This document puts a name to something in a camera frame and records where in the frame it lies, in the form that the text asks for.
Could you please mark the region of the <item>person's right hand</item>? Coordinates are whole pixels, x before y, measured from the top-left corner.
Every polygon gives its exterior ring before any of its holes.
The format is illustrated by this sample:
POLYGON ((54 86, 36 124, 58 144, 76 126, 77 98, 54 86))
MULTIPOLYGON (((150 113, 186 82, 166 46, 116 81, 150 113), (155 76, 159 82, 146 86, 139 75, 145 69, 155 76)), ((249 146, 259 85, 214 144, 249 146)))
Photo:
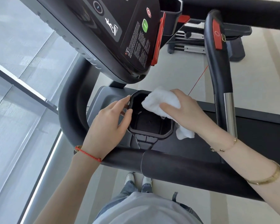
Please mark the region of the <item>person's right hand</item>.
POLYGON ((220 128, 200 108, 197 101, 187 95, 186 101, 187 123, 179 124, 197 133, 211 147, 212 151, 225 152, 231 149, 237 140, 234 136, 220 128))

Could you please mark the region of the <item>person's left hand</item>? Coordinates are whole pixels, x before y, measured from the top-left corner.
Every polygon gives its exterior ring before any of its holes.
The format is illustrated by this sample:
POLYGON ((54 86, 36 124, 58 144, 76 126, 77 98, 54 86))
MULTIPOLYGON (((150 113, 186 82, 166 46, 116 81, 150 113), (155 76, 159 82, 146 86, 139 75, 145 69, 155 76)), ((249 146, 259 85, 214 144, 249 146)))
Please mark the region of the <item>person's left hand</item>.
POLYGON ((118 125, 123 119, 120 113, 122 110, 127 111, 130 98, 131 96, 128 95, 99 111, 83 142, 83 151, 96 159, 103 160, 120 143, 125 135, 118 131, 118 125))

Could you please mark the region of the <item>white cleaning cloth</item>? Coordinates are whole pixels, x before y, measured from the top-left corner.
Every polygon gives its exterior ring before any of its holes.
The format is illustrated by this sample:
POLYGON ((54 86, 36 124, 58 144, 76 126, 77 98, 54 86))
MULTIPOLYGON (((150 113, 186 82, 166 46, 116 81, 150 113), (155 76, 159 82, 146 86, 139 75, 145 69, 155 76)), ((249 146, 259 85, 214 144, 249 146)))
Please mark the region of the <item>white cleaning cloth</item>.
POLYGON ((186 138, 194 138, 195 133, 193 131, 190 131, 181 125, 179 125, 175 119, 173 119, 170 115, 165 113, 161 108, 160 104, 166 103, 169 104, 177 109, 180 109, 181 105, 179 102, 178 97, 169 90, 164 90, 162 87, 158 87, 155 90, 153 90, 145 99, 142 101, 142 106, 144 109, 160 116, 163 118, 171 119, 175 122, 176 129, 176 137, 179 140, 183 140, 186 138))

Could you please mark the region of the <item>black cup holder tray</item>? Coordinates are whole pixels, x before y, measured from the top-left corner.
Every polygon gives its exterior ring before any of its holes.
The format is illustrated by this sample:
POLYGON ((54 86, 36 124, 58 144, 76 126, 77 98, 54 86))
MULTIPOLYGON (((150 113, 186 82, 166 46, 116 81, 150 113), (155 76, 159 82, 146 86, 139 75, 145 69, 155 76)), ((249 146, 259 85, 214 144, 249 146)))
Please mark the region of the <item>black cup holder tray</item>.
POLYGON ((172 135, 175 124, 173 120, 158 116, 142 106, 142 102, 150 93, 150 91, 138 90, 131 95, 128 108, 133 112, 128 131, 132 134, 164 140, 172 135))

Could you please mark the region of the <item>person's right forearm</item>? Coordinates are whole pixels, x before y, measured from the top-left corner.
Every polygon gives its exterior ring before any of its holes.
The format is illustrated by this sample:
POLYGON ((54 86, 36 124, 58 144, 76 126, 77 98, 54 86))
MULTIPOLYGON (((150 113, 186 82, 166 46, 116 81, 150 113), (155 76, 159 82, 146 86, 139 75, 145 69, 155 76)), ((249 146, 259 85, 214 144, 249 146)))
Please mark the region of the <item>person's right forearm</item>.
MULTIPOLYGON (((271 160, 239 140, 231 149, 218 154, 247 180, 263 180, 272 176, 276 170, 276 165, 271 160)), ((270 184, 249 185, 280 215, 280 177, 270 184)))

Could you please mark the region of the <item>person's left forearm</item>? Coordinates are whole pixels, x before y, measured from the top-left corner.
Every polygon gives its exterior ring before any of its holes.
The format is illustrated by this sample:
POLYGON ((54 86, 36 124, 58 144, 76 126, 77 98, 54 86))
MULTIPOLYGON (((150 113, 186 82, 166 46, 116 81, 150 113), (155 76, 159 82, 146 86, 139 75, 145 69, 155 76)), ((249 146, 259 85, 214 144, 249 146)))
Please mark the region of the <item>person's left forearm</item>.
POLYGON ((33 224, 74 224, 86 189, 100 162, 79 151, 64 178, 33 224))

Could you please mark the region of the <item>person's left white shoe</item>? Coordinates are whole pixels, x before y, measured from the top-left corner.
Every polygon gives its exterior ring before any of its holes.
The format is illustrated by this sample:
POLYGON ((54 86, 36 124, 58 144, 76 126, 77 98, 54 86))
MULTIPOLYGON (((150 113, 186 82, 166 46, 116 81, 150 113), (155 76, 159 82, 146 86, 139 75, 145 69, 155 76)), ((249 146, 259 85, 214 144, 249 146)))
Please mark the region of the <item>person's left white shoe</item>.
POLYGON ((135 177, 133 172, 130 172, 126 175, 124 185, 128 183, 135 184, 135 177))

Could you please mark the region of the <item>silver handrail pulse sensor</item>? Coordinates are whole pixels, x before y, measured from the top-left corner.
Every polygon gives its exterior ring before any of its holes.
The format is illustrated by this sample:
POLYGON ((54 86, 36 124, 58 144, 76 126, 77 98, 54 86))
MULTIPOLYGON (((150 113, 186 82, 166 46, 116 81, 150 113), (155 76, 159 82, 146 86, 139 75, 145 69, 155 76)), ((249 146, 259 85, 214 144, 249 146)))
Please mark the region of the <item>silver handrail pulse sensor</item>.
POLYGON ((233 93, 224 93, 224 106, 226 115, 227 132, 235 138, 237 135, 236 116, 233 93))

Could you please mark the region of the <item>blue jeans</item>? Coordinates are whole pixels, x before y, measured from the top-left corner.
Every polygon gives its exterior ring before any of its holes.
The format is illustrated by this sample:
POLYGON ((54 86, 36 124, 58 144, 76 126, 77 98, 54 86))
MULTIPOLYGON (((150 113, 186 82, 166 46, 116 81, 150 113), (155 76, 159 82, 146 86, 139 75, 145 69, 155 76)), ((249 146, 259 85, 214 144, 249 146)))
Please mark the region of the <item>blue jeans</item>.
MULTIPOLYGON (((116 197, 114 197, 109 203, 107 203, 102 209, 101 211, 98 213, 97 217, 95 218, 95 220, 101 215, 103 214, 105 211, 107 211, 109 208, 115 206, 116 204, 122 202, 124 199, 126 199, 128 196, 130 196, 133 192, 139 192, 138 188, 131 183, 126 184, 122 191, 120 192, 120 194, 116 197)), ((152 192, 152 188, 151 187, 143 187, 140 191, 140 193, 153 193, 152 192)), ((187 205, 177 202, 177 195, 178 192, 174 192, 173 196, 172 196, 172 200, 173 202, 179 204, 181 207, 183 207, 186 211, 188 211, 190 214, 192 214, 197 220, 199 224, 203 224, 202 220, 199 218, 199 216, 197 215, 197 213, 191 208, 188 207, 187 205)))

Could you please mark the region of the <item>red handrail button panel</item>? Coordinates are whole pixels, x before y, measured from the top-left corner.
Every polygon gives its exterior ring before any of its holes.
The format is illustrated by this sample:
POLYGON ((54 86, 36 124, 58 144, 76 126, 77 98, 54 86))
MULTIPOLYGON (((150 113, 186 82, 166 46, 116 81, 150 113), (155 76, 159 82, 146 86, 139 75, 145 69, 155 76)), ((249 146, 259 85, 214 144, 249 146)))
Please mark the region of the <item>red handrail button panel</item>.
POLYGON ((213 26, 213 40, 216 50, 222 50, 223 44, 222 44, 222 33, 220 29, 220 24, 217 22, 216 19, 213 19, 212 22, 213 26))

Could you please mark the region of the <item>grey exercise machine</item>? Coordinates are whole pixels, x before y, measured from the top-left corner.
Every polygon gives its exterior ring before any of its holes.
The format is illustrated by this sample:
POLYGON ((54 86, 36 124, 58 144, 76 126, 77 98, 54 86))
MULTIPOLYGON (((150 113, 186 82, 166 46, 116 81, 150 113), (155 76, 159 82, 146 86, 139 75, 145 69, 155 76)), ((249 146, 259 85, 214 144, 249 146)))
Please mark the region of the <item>grey exercise machine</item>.
MULTIPOLYGON (((240 62, 245 57, 243 36, 252 34, 250 26, 224 24, 228 56, 231 62, 240 62)), ((167 52, 175 51, 206 54, 204 44, 204 21, 191 19, 167 43, 167 52)))

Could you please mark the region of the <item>black treadmill console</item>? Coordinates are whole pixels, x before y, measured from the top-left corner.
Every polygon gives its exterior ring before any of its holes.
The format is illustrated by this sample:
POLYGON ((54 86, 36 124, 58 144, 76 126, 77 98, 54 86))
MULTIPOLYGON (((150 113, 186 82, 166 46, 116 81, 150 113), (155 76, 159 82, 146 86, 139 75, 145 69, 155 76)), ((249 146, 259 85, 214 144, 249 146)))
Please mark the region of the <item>black treadmill console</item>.
POLYGON ((148 74, 159 0, 20 0, 101 73, 135 84, 148 74))

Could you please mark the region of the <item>white t-shirt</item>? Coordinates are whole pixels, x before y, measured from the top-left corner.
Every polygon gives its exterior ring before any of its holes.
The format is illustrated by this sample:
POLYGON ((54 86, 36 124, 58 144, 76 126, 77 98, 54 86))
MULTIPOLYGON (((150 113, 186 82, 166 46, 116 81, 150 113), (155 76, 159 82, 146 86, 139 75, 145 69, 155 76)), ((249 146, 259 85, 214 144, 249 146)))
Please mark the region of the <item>white t-shirt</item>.
POLYGON ((199 224, 179 204, 153 193, 133 192, 101 214, 93 224, 199 224))

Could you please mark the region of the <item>gold bangle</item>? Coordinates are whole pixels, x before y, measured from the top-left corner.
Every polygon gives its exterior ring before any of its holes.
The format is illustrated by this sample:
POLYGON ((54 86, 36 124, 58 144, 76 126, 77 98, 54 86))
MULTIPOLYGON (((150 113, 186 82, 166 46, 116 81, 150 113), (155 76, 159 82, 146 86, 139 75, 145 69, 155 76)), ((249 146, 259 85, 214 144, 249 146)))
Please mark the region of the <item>gold bangle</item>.
POLYGON ((264 185, 264 184, 270 184, 274 181, 276 181, 279 177, 280 177, 280 165, 271 160, 275 165, 276 165, 276 170, 275 172, 273 173, 272 176, 268 177, 268 178, 265 178, 263 180, 247 180, 245 179, 249 184, 254 184, 254 185, 264 185))

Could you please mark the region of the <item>black treadmill frame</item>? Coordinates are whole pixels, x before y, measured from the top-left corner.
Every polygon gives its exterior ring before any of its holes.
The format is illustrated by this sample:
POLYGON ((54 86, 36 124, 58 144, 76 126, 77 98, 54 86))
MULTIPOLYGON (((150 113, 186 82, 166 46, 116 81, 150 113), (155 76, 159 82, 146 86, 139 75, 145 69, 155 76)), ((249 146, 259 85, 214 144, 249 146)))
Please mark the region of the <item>black treadmill frame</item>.
MULTIPOLYGON (((224 24, 280 30, 280 2, 267 0, 159 0, 161 19, 151 66, 160 49, 191 19, 204 21, 204 44, 214 86, 215 104, 198 102, 203 111, 227 131, 224 93, 232 79, 224 24), (213 19, 220 24, 222 50, 213 40, 213 19)), ((59 99, 61 129, 73 146, 81 145, 98 112, 115 98, 136 91, 113 81, 85 58, 69 76, 59 99)), ((280 115, 235 108, 237 135, 252 149, 280 164, 280 115)), ((263 200, 208 144, 196 136, 178 142, 132 134, 103 160, 114 168, 142 173, 157 180, 263 200)))

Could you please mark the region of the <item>grey window frame bar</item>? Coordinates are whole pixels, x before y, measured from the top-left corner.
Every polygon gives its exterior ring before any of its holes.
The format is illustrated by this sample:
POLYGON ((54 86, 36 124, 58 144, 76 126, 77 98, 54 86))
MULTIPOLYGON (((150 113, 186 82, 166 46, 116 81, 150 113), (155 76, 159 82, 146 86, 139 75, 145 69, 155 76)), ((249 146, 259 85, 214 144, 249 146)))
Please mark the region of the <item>grey window frame bar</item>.
POLYGON ((0 65, 0 77, 58 115, 58 107, 56 105, 2 65, 0 65))

